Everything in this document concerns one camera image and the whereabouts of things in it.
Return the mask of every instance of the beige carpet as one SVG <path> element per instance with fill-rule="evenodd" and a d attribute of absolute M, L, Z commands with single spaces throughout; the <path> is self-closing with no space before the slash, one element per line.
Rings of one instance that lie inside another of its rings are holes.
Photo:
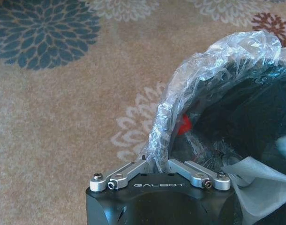
<path fill-rule="evenodd" d="M 86 224 L 177 66 L 233 32 L 286 46 L 286 0 L 0 1 L 0 224 Z"/>

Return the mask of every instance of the black object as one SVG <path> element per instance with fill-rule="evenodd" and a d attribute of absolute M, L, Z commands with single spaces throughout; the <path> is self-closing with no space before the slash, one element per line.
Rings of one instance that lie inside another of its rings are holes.
<path fill-rule="evenodd" d="M 89 225 L 233 225 L 234 191 L 193 187 L 178 174 L 139 174 L 120 190 L 86 190 Z"/>

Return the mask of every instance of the red part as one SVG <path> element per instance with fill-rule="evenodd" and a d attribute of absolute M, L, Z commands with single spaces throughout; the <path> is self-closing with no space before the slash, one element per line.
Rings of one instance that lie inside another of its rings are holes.
<path fill-rule="evenodd" d="M 184 115 L 182 125 L 180 126 L 177 135 L 183 135 L 184 133 L 190 131 L 192 129 L 192 123 L 187 115 Z"/>

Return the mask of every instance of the screw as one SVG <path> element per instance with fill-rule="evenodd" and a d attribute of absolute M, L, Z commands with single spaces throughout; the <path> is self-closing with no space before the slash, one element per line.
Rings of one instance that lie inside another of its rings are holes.
<path fill-rule="evenodd" d="M 102 179 L 102 173 L 98 172 L 94 174 L 94 180 L 101 180 Z"/>
<path fill-rule="evenodd" d="M 227 177 L 227 175 L 224 172 L 218 172 L 217 173 L 217 178 L 223 179 L 225 177 Z"/>
<path fill-rule="evenodd" d="M 110 190 L 114 190 L 117 187 L 117 182 L 112 180 L 112 181 L 107 183 L 107 186 Z"/>
<path fill-rule="evenodd" d="M 203 187 L 207 190 L 209 190 L 212 187 L 212 182 L 210 180 L 204 180 L 203 181 Z"/>

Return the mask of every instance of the clear plastic bag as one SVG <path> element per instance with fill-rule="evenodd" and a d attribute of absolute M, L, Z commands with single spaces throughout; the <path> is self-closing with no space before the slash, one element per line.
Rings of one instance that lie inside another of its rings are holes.
<path fill-rule="evenodd" d="M 205 110 L 226 95 L 232 100 L 230 92 L 234 88 L 240 89 L 240 85 L 250 82 L 253 84 L 250 89 L 247 85 L 240 91 L 254 94 L 275 81 L 286 82 L 286 48 L 282 49 L 278 38 L 266 31 L 234 33 L 211 45 L 205 53 L 194 54 L 176 69 L 166 87 L 140 157 L 145 155 L 151 171 L 156 168 L 160 173 L 165 172 L 184 113 L 189 112 L 193 126 L 198 126 Z M 222 118 L 229 117 L 220 113 Z M 208 135 L 204 127 L 200 130 L 215 141 L 213 132 Z"/>

